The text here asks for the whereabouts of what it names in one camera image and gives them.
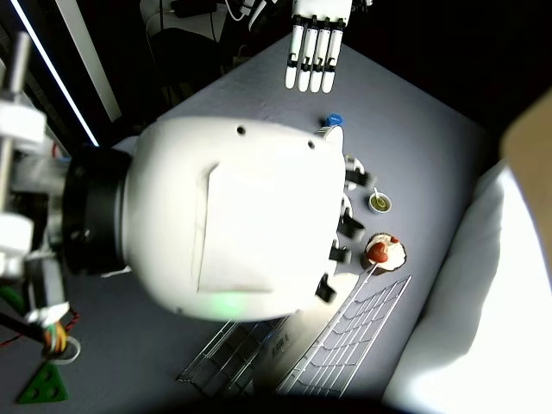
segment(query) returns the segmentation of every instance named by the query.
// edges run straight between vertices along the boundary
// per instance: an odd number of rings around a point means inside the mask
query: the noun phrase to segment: red wire
[[[75,325],[75,323],[78,322],[78,318],[80,317],[80,315],[78,314],[78,312],[76,312],[73,308],[69,308],[69,312],[71,313],[72,315],[72,318],[71,320],[69,321],[69,323],[66,325],[66,331],[69,332],[72,327]],[[5,347],[6,345],[10,345],[12,342],[15,342],[17,341],[19,338],[21,338],[22,335],[21,334],[18,334],[16,336],[14,336],[13,338],[10,338],[9,340],[7,341],[4,341],[4,342],[0,342],[0,348],[1,347]]]

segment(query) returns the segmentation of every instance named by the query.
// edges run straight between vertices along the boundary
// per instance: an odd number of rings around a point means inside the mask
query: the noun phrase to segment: bowl with green contents
[[[391,211],[391,199],[383,192],[372,194],[368,199],[368,206],[370,210],[376,214],[385,214]]]

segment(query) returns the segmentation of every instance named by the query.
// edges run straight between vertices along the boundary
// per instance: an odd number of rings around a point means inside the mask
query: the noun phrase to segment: hole in green triangle
[[[67,391],[63,385],[58,368],[52,364],[44,364],[23,390],[18,404],[52,403],[65,401]]]

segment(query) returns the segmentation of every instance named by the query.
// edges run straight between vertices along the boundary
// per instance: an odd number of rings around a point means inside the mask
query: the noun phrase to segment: gray table
[[[393,201],[384,216],[371,214],[362,189],[350,198],[365,240],[348,243],[354,257],[366,239],[386,231],[401,238],[406,265],[374,279],[387,285],[412,274],[398,307],[349,390],[380,396],[422,309],[472,189],[486,147],[485,133],[466,117],[344,47],[329,95],[284,87],[288,39],[279,41],[166,113],[174,116],[239,116],[315,131],[320,119],[340,113],[345,152],[379,177]],[[354,260],[347,268],[361,270]],[[15,407],[11,401],[30,379],[40,347],[20,340],[0,348],[1,412],[159,412],[195,398],[174,381],[219,325],[171,315],[155,306],[132,276],[72,278],[69,298],[81,313],[73,333],[83,344],[74,364],[61,368],[70,399],[58,405]],[[0,304],[0,311],[5,307]],[[9,337],[0,328],[0,338]]]

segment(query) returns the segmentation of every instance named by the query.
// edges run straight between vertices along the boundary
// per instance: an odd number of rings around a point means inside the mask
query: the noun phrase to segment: metal grid
[[[284,394],[341,397],[380,334],[411,276],[379,292],[366,277],[340,312],[279,386]]]
[[[280,394],[341,397],[400,300],[411,276],[372,293],[371,273],[281,382]],[[253,394],[254,360],[285,319],[227,322],[177,380],[205,397]]]
[[[227,322],[177,380],[192,384],[205,397],[252,394],[252,363],[283,322]]]

